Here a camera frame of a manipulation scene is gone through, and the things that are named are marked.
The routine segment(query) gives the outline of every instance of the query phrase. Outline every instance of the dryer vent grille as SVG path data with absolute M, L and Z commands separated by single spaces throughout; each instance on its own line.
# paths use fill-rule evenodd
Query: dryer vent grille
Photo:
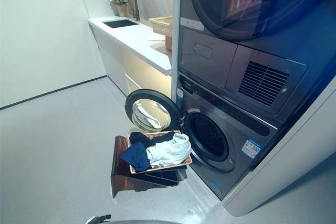
M 271 106 L 288 77 L 287 73 L 250 61 L 238 91 Z

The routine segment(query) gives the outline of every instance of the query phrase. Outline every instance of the open washer door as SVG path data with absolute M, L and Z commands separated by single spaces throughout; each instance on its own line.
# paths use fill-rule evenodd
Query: open washer door
M 131 122 L 146 132 L 180 130 L 181 113 L 176 104 L 164 94 L 151 89 L 130 93 L 125 111 Z

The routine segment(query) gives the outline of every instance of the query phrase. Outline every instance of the white towel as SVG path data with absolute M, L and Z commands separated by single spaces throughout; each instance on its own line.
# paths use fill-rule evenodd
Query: white towel
M 187 135 L 175 133 L 172 140 L 148 147 L 146 152 L 152 168 L 178 165 L 190 155 L 191 144 Z

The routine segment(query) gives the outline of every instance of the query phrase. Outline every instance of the front-loading washer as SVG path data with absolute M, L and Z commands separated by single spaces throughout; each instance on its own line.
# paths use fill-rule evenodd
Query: front-loading washer
M 148 89 L 127 96 L 129 119 L 147 132 L 180 130 L 189 136 L 190 165 L 219 198 L 251 169 L 277 129 L 180 73 L 177 101 Z

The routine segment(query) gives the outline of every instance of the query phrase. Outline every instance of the potted plant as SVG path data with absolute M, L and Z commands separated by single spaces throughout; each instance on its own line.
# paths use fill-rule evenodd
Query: potted plant
M 113 6 L 115 6 L 118 10 L 119 16 L 126 17 L 127 15 L 127 3 L 130 0 L 110 0 L 111 8 L 113 9 Z

